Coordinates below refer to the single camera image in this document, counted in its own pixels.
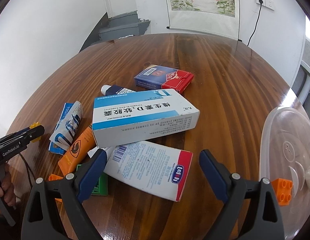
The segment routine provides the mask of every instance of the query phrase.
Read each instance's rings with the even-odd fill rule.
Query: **crumpled packet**
[[[50,136],[50,141],[67,151],[71,146],[80,120],[82,119],[82,104],[76,101],[58,127]]]

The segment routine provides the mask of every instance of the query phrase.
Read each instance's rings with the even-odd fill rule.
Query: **wood grain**
[[[87,214],[104,239],[202,239],[222,203],[216,200],[200,167],[199,153],[209,149],[230,172],[258,180],[264,121],[280,105],[301,107],[295,94],[258,54],[241,42],[211,35],[156,34],[129,37],[88,47],[53,73],[21,109],[10,132],[39,121],[41,141],[23,152],[36,177],[61,175],[58,155],[48,152],[49,137],[65,102],[80,101],[80,134],[92,120],[93,100],[104,84],[132,90],[134,76],[150,64],[192,72],[183,96],[200,110],[196,128],[152,140],[194,153],[182,199],[174,203],[109,178],[109,196],[85,201]],[[19,156],[10,161],[16,194],[25,208],[30,187]],[[236,224],[236,237],[247,205]],[[76,239],[66,212],[60,214],[70,238]]]

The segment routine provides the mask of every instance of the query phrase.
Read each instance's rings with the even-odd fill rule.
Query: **stair step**
[[[91,31],[87,39],[85,40],[84,44],[82,45],[82,48],[79,52],[84,50],[85,48],[89,47],[90,45],[94,44],[95,42],[98,42],[100,40],[99,38],[99,30],[101,28],[106,28],[109,24],[109,19],[107,13],[104,14],[104,16],[99,20],[99,22],[96,24],[94,29]]]
[[[129,13],[124,13],[121,15],[117,15],[115,17],[112,17],[109,19],[109,24],[108,27],[116,27],[120,25],[126,25],[130,23],[138,23],[140,20],[138,19],[137,11],[129,12]]]
[[[99,37],[102,41],[116,40],[128,35],[139,36],[143,35],[149,26],[150,21],[142,21],[138,23],[125,24],[112,28],[101,28]]]

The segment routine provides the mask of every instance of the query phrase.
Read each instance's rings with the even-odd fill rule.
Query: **human hand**
[[[4,201],[11,207],[16,204],[16,195],[14,193],[14,185],[11,182],[8,163],[5,163],[5,173],[6,175],[0,187],[0,197],[4,196]]]

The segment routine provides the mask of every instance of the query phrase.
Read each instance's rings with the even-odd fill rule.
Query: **clear plastic lid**
[[[260,151],[259,178],[293,181],[292,200],[281,206],[285,239],[293,239],[310,215],[310,120],[306,113],[290,108],[273,109],[266,118]]]

